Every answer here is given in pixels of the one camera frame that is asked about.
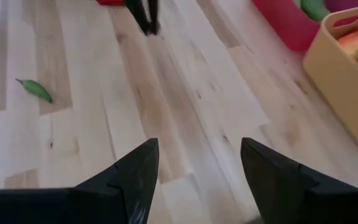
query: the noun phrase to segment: tan basket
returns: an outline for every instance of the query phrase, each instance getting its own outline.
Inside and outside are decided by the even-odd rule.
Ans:
[[[337,21],[353,16],[358,16],[358,7],[333,13],[322,21],[303,60],[303,67],[348,130],[358,139],[358,63],[342,51],[336,40],[358,28],[358,20],[334,27]]]

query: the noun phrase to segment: red pepper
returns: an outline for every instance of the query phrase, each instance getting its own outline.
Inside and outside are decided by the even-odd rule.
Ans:
[[[97,0],[100,5],[125,6],[124,0]]]

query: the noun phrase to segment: red object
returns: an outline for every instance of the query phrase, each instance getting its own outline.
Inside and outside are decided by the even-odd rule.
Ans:
[[[124,0],[97,0],[100,5],[125,6]]]
[[[320,23],[310,19],[294,0],[253,0],[284,44],[291,50],[305,52],[309,49]],[[358,0],[326,0],[332,11],[358,6]]]

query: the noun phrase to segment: pink container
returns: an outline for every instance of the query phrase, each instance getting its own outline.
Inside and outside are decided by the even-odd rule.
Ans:
[[[305,52],[320,28],[294,0],[253,0],[284,44],[291,50]],[[331,12],[358,6],[358,0],[326,0]]]

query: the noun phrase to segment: wooden floor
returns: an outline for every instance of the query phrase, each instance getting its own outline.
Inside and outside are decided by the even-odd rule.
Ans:
[[[160,3],[144,37],[123,7],[0,0],[0,188],[74,186],[158,137],[149,223],[246,223],[244,136],[358,187],[358,143],[249,0]]]

